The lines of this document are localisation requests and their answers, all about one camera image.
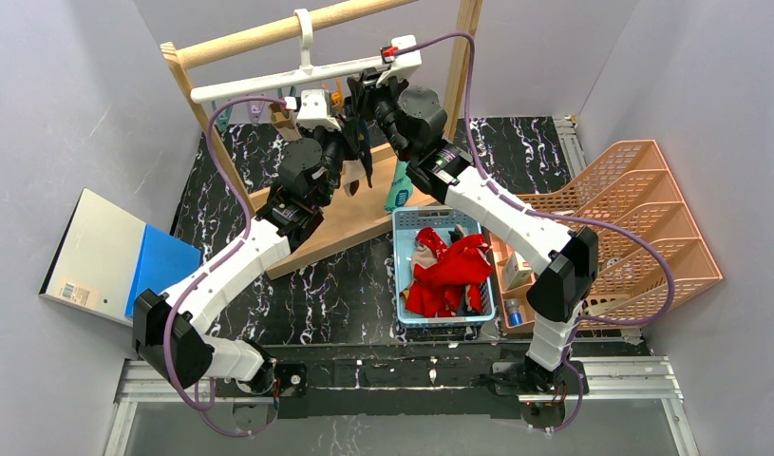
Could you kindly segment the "dark navy sock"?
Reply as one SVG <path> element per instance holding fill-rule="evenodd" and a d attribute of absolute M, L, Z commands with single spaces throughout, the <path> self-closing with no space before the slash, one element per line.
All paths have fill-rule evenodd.
<path fill-rule="evenodd" d="M 348 140 L 352 154 L 349 161 L 359 161 L 363 165 L 368 187 L 372 187 L 373 159 L 368 124 L 360 113 L 352 96 L 344 98 L 345 137 Z"/>

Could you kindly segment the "mint green patterned sock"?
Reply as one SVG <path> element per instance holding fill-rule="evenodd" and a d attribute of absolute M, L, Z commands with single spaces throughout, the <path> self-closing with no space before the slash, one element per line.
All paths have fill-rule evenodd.
<path fill-rule="evenodd" d="M 407 175 L 407 167 L 406 161 L 396 162 L 392 182 L 384 203 L 384 210 L 388 213 L 399 207 L 404 207 L 413 193 L 414 186 Z"/>

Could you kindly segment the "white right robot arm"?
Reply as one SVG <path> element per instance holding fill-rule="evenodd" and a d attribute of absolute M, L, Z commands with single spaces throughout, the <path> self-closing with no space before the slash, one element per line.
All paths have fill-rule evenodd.
<path fill-rule="evenodd" d="M 553 381 L 565 366 L 578 308 L 597 277 L 596 232 L 545 218 L 487 177 L 476 153 L 445 137 L 447 115 L 433 90 L 373 68 L 347 84 L 347 109 L 378 125 L 418 190 L 480 223 L 532 267 L 537 279 L 526 299 L 535 326 L 525 372 Z"/>

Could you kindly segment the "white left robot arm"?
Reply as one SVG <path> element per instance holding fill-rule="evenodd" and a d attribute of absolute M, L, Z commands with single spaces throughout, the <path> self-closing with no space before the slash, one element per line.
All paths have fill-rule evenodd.
<path fill-rule="evenodd" d="M 210 326 L 248 285 L 314 234 L 347 175 L 345 164 L 372 170 L 363 122 L 302 133 L 284 147 L 265 203 L 247 215 L 235 239 L 179 282 L 135 297 L 134 349 L 172 386 L 185 390 L 207 378 L 249 382 L 271 368 L 257 343 L 213 337 Z"/>

